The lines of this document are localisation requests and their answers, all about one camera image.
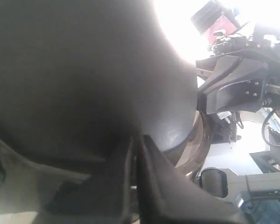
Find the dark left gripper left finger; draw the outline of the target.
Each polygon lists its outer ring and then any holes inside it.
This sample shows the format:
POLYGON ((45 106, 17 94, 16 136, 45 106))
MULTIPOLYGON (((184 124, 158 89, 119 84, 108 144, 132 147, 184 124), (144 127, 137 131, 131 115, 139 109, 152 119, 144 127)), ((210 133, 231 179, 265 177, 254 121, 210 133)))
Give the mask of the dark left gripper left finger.
POLYGON ((122 140, 105 167, 72 190, 57 193, 49 211, 65 215, 129 216, 133 139, 122 140))

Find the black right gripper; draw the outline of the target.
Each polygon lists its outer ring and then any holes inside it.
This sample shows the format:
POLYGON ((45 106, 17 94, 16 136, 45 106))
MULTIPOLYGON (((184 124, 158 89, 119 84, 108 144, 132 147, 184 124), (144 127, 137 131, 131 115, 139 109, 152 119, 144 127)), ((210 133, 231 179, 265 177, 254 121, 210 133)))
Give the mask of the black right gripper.
POLYGON ((261 107, 280 107, 280 58, 221 57, 198 89, 197 108, 206 114, 261 107))

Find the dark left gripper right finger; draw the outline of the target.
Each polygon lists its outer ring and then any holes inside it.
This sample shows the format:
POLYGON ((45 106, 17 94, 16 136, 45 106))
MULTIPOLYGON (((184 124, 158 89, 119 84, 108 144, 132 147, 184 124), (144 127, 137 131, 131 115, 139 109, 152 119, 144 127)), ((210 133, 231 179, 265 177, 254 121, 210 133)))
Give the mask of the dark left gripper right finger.
POLYGON ((150 136, 137 150, 137 191, 142 224, 248 224, 230 203, 188 181, 161 153, 150 136))

